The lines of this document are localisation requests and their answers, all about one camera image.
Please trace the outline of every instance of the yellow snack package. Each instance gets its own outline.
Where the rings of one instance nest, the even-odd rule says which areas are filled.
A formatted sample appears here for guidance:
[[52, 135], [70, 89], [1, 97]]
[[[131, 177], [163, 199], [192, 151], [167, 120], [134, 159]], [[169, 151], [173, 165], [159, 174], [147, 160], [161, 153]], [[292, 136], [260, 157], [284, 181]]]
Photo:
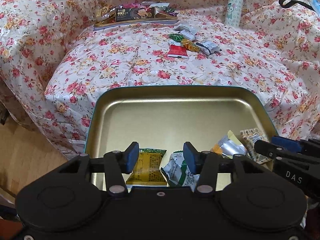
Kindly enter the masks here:
[[199, 52], [200, 49], [190, 40], [183, 39], [181, 41], [181, 45], [185, 47], [187, 50], [193, 51], [193, 52]]
[[166, 186], [159, 166], [167, 150], [144, 148], [139, 149], [139, 157], [127, 185]]

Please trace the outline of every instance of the red candy wrapper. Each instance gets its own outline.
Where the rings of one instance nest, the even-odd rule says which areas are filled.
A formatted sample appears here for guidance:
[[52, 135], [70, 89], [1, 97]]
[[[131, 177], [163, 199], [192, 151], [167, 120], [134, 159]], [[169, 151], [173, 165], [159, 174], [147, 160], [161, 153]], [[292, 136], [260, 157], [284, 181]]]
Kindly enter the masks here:
[[187, 49], [180, 42], [170, 41], [169, 46], [168, 57], [188, 58]]

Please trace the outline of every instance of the cartoon print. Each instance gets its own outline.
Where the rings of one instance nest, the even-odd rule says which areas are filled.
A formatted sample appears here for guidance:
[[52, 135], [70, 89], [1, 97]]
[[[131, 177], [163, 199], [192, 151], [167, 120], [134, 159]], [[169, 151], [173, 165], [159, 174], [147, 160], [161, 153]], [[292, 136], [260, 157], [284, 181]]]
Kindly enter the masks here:
[[228, 10], [227, 10], [227, 18], [232, 19], [232, 12], [235, 10], [236, 4], [228, 4]]

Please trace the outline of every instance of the green candy wrapper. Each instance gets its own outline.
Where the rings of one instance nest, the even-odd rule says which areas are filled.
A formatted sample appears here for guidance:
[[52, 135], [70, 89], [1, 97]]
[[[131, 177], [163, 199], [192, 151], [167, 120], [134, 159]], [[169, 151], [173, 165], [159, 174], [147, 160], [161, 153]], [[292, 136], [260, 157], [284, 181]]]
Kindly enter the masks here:
[[184, 39], [184, 37], [178, 33], [172, 33], [172, 34], [169, 34], [168, 36], [176, 42], [181, 42]]

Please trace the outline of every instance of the blue gripper pad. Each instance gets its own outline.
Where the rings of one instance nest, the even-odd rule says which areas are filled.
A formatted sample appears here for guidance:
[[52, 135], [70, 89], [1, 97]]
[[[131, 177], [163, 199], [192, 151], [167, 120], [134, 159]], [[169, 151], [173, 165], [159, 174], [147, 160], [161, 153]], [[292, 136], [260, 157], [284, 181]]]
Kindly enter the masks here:
[[183, 158], [192, 174], [196, 174], [196, 164], [193, 153], [188, 148], [187, 144], [183, 144]]
[[139, 157], [139, 143], [128, 153], [127, 172], [131, 173]]
[[291, 140], [289, 138], [284, 138], [281, 136], [273, 136], [271, 139], [271, 143], [275, 145], [279, 145], [292, 153], [301, 153], [302, 151], [302, 147], [299, 141]]

